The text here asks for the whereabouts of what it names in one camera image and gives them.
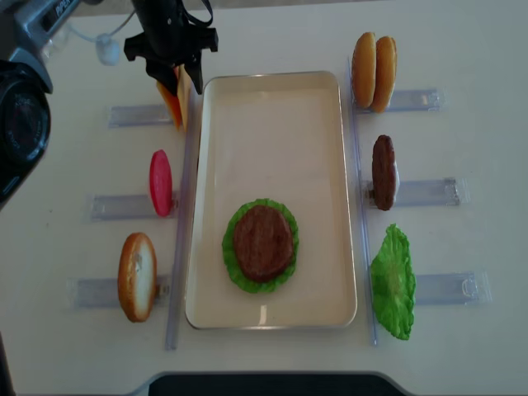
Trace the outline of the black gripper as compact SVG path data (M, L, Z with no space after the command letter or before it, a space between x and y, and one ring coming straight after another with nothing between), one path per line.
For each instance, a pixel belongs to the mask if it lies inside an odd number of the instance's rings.
M201 51L218 50L213 20L202 21L192 16L182 1L134 1L133 6L143 32L125 40L126 58L150 60L146 62L146 73L156 80L169 106L180 105L177 65L186 64L196 92L202 94Z

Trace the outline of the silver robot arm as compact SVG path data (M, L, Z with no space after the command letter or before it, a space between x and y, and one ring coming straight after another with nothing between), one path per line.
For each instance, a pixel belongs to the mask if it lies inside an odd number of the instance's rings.
M78 2L3 1L1 3L1 95L10 89L36 94L53 91L41 51L63 26ZM218 34L212 21L192 16L181 1L135 1L135 15L142 33L125 40L129 61L146 61L146 73L171 94L177 93L174 70L183 66L202 93L201 55L218 49Z

